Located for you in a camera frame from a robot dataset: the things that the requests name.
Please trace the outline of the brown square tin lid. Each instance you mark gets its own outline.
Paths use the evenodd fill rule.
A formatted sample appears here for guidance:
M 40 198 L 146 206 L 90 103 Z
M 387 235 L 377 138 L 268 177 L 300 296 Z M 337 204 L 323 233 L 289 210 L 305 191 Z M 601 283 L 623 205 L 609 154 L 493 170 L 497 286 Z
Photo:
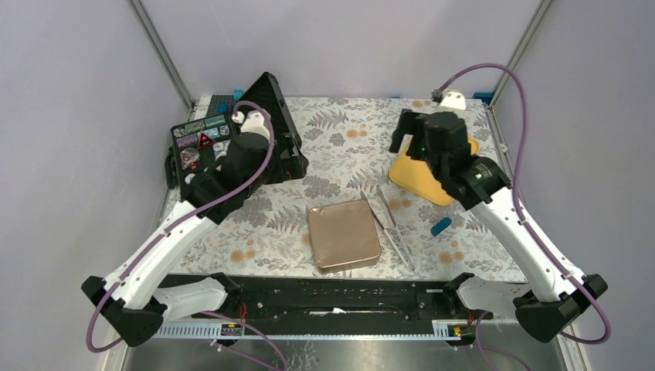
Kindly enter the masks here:
M 308 231 L 317 269 L 326 274 L 370 267 L 382 248 L 372 211 L 363 199 L 308 210 Z

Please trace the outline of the long metal tongs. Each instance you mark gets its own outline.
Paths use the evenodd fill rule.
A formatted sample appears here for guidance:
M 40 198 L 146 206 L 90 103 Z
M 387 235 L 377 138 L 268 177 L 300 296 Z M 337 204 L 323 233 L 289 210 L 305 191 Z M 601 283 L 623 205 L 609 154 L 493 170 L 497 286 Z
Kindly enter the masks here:
M 362 190 L 359 191 L 360 197 L 367 202 L 371 214 L 374 218 L 374 221 L 378 224 L 378 226 L 382 230 L 385 238 L 389 242 L 389 245 L 392 247 L 392 249 L 395 251 L 398 258 L 410 271 L 415 271 L 416 266 L 411 258 L 412 252 L 402 237 L 402 234 L 399 229 L 399 225 L 396 222 L 395 217 L 393 216 L 389 202 L 386 199 L 385 194 L 379 185 L 375 187 L 375 193 L 380 198 L 382 204 L 386 208 L 386 213 L 388 215 L 389 220 L 391 221 L 391 226 L 385 226 L 383 224 L 381 218 L 377 216 L 377 214 L 371 207 L 371 203 L 369 202 L 369 199 L 366 196 L 366 194 Z

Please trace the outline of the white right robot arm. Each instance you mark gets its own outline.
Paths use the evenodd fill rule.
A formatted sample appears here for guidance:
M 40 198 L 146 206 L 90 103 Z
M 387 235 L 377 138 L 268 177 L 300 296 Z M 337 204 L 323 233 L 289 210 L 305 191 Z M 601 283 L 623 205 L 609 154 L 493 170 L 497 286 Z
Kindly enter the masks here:
M 606 341 L 611 326 L 598 302 L 609 288 L 606 280 L 584 273 L 554 245 L 518 198 L 517 182 L 494 160 L 471 154 L 463 95 L 438 90 L 433 100 L 436 110 L 419 116 L 408 155 L 423 160 L 446 194 L 492 232 L 526 279 L 510 284 L 461 274 L 443 297 L 444 311 L 453 318 L 471 310 L 503 315 L 532 338 L 550 342 L 593 308 L 604 325 L 599 341 Z

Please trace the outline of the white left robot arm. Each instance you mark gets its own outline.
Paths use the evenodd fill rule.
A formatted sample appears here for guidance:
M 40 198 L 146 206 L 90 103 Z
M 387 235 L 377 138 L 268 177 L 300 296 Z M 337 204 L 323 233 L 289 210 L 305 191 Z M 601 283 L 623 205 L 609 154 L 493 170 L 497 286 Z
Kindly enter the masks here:
M 243 105 L 248 112 L 241 111 Z M 226 154 L 195 175 L 168 218 L 119 268 L 83 282 L 82 291 L 95 306 L 86 333 L 91 352 L 105 352 L 121 342 L 140 345 L 169 320 L 204 311 L 228 318 L 239 310 L 239 291 L 227 277 L 161 286 L 192 245 L 268 181 L 277 144 L 270 114 L 245 101 L 234 106 L 232 121 L 239 133 Z

